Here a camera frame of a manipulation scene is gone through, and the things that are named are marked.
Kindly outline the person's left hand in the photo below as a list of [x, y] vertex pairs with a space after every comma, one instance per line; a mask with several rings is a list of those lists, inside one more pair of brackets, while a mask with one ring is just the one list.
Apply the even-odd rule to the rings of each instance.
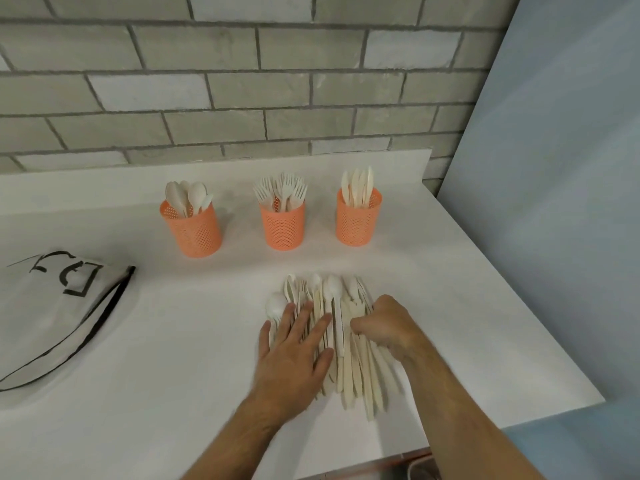
[[270, 341], [269, 354], [257, 361], [250, 394], [311, 404], [324, 382], [314, 380], [314, 364], [332, 315], [325, 314], [318, 319], [304, 340], [293, 340], [295, 310], [293, 304], [285, 307], [275, 338]]

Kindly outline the white cloth bag black trim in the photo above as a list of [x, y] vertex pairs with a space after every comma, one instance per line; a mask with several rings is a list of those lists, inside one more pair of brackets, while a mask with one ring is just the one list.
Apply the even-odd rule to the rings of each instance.
[[89, 345], [136, 270], [63, 249], [0, 262], [0, 394], [43, 380]]

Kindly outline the orange mesh cup with spoons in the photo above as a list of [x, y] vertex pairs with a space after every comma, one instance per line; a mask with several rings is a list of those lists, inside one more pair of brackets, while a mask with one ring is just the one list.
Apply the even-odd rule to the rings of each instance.
[[185, 256], [204, 258], [220, 249], [223, 237], [212, 202], [203, 211], [187, 218], [179, 217], [166, 200], [160, 205], [159, 211]]

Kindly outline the grey plastic bin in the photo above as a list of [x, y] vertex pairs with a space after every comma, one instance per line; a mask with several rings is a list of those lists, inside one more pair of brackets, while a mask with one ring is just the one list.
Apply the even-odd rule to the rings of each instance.
[[406, 465], [406, 480], [442, 480], [433, 455], [409, 461]]

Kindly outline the pile of white plastic cutlery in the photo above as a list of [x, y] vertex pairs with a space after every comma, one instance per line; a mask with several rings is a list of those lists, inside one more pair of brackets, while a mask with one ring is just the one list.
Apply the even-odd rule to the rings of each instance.
[[314, 307], [303, 339], [322, 316], [332, 316], [332, 324], [324, 332], [315, 352], [315, 357], [328, 348], [335, 352], [319, 396], [337, 394], [345, 410], [362, 406], [367, 421], [372, 422], [379, 413], [386, 411], [389, 397], [403, 394], [403, 389], [389, 350], [355, 334], [351, 328], [353, 318], [372, 313], [371, 294], [363, 279], [356, 275], [314, 273], [308, 279], [288, 275], [282, 291], [272, 293], [266, 302], [270, 348], [275, 345], [287, 304], [295, 304], [293, 320], [296, 320], [303, 305], [309, 301]]

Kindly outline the orange mesh cup with knives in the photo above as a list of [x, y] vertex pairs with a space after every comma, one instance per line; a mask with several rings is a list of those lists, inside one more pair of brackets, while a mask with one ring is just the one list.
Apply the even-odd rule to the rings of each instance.
[[377, 187], [372, 190], [368, 208], [354, 208], [345, 204], [342, 192], [337, 192], [335, 234], [348, 246], [364, 246], [372, 240], [379, 217], [382, 194]]

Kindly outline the person's right forearm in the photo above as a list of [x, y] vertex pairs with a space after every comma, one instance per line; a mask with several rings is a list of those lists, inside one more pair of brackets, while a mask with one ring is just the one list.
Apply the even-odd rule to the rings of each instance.
[[401, 363], [443, 480], [545, 480], [429, 341], [413, 347]]

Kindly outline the bunch of white plastic forks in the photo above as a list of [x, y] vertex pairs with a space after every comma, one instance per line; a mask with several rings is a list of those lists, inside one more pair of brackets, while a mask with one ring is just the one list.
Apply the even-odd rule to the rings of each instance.
[[253, 185], [253, 192], [261, 209], [270, 212], [290, 212], [303, 206], [308, 184], [293, 173], [283, 172], [276, 177], [263, 177]]

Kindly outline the orange mesh cup with forks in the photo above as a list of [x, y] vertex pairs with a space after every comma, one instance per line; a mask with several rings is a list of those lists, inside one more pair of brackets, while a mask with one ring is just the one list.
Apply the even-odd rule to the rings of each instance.
[[299, 247], [305, 236], [306, 202], [293, 210], [271, 210], [259, 204], [265, 241], [269, 247], [278, 251], [289, 251]]

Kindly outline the person's left forearm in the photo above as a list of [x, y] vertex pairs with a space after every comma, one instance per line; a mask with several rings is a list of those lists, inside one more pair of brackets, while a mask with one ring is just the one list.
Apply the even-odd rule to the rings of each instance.
[[309, 404], [250, 394], [180, 480], [252, 480], [274, 437]]

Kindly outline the person's right hand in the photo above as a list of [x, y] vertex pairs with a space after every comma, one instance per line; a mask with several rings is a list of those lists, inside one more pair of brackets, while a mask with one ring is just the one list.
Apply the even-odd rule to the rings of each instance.
[[407, 309], [388, 294], [375, 300], [370, 314], [352, 319], [350, 327], [355, 334], [388, 348], [404, 366], [433, 367], [442, 359]]

